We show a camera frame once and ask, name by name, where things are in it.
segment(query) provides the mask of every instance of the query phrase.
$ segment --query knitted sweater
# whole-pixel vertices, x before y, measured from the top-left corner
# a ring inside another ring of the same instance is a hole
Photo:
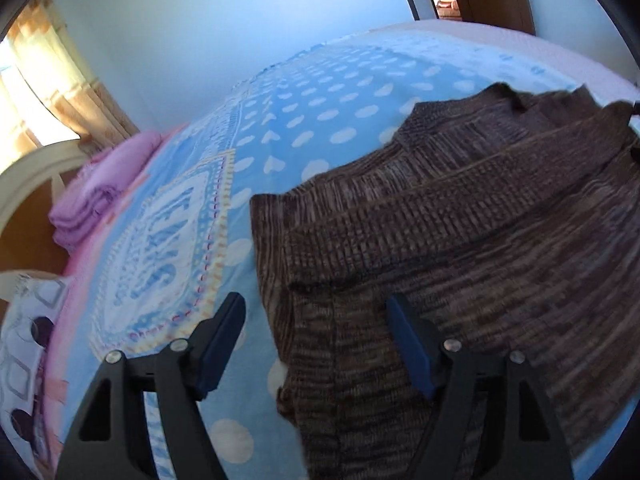
[[[385,323],[404,292],[474,351],[524,351],[572,454],[640,386],[632,105],[489,87],[422,103],[392,142],[251,201],[279,409],[310,478],[399,478],[430,417]],[[479,433],[471,427],[460,471]]]

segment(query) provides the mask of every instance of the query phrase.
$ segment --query yellow curtain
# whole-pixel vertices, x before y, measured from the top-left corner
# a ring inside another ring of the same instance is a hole
[[[78,54],[52,0],[31,0],[7,39],[22,76],[65,126],[100,146],[138,131]]]
[[[0,74],[0,173],[40,146],[31,130],[24,123]]]

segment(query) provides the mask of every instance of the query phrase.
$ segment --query bed sheet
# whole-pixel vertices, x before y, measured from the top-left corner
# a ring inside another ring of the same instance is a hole
[[[78,278],[47,360],[52,454],[109,350],[157,351],[236,291],[246,299],[245,326],[200,412],[230,480],[306,478],[296,431],[276,412],[286,368],[260,303],[248,201],[379,148],[417,102],[463,98],[496,81],[533,92],[576,88],[538,60],[403,26],[271,66],[174,135],[74,259]],[[597,468],[636,402],[575,461],[577,480]],[[152,395],[146,412],[159,477],[174,478]]]

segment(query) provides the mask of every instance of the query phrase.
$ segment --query folded pink blanket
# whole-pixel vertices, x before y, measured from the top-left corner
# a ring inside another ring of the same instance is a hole
[[[69,183],[49,212],[59,245],[78,245],[140,174],[162,142],[158,132],[143,132],[101,152]]]

